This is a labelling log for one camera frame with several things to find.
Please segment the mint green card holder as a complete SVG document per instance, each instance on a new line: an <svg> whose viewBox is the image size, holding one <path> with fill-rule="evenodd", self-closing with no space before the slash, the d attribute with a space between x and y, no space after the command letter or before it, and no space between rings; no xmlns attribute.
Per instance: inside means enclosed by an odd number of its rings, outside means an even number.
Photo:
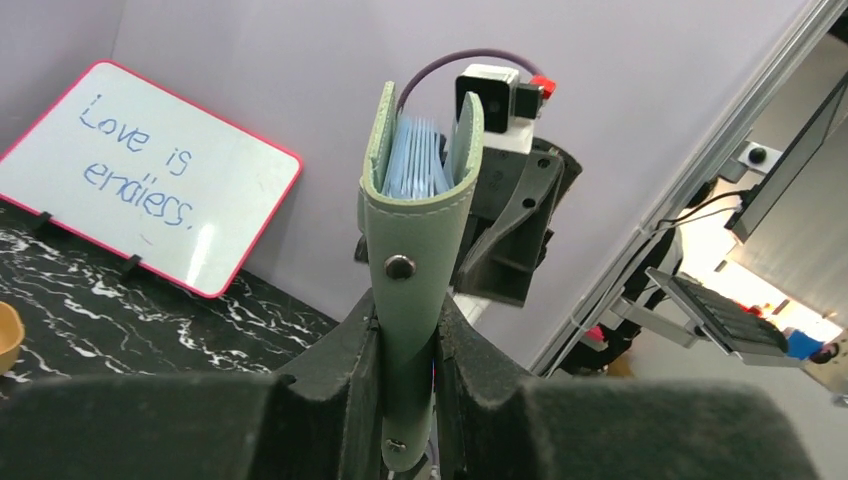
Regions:
<svg viewBox="0 0 848 480"><path fill-rule="evenodd" d="M466 94L448 155L435 159L443 193L414 199L386 191L390 160L412 142L401 136L396 85L385 83L366 147L358 226L366 241L380 327L382 426L379 446L395 472L414 467L430 435L434 333L447 298L483 154L482 102Z"/></svg>

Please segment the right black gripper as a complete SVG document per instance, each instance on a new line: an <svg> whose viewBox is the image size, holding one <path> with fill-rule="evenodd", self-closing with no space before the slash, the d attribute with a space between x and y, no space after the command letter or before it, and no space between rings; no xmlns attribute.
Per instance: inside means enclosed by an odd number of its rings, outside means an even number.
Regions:
<svg viewBox="0 0 848 480"><path fill-rule="evenodd" d="M528 154L483 145L448 290L523 306L552 234L552 213L581 171L566 151L543 140Z"/></svg>

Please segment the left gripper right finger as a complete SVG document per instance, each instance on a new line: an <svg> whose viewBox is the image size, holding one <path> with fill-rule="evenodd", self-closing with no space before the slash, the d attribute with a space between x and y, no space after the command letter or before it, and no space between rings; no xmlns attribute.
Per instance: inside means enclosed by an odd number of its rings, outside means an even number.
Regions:
<svg viewBox="0 0 848 480"><path fill-rule="evenodd" d="M446 299L435 334L445 479L815 479L783 411L734 382L543 379Z"/></svg>

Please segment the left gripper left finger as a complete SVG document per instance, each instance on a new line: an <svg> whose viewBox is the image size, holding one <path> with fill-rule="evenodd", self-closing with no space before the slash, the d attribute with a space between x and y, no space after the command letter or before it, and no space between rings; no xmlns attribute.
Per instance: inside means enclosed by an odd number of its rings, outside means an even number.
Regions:
<svg viewBox="0 0 848 480"><path fill-rule="evenodd" d="M5 479L376 479L379 328L371 293L266 374L79 375L1 410Z"/></svg>

